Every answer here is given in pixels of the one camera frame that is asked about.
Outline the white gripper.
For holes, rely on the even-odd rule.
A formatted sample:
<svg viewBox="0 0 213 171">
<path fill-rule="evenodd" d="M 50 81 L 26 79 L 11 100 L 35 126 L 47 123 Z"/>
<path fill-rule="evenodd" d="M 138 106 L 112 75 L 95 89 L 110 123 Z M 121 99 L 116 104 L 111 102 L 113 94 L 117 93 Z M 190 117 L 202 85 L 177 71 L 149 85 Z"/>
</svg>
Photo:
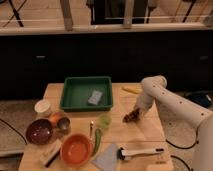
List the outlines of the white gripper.
<svg viewBox="0 0 213 171">
<path fill-rule="evenodd" d="M 140 113 L 145 113 L 152 107 L 153 102 L 153 97 L 146 93 L 140 93 L 136 99 L 134 108 L 138 109 Z"/>
</svg>

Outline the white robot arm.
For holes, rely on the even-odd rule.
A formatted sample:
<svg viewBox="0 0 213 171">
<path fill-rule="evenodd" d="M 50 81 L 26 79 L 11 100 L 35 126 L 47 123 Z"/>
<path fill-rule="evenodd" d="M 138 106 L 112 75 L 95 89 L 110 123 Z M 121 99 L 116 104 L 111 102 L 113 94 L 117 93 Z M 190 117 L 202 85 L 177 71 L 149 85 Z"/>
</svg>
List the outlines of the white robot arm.
<svg viewBox="0 0 213 171">
<path fill-rule="evenodd" d="M 198 141 L 192 162 L 193 171 L 213 171 L 213 111 L 169 91 L 166 86 L 164 76 L 144 78 L 135 108 L 146 113 L 157 100 L 188 122 L 196 130 Z"/>
</svg>

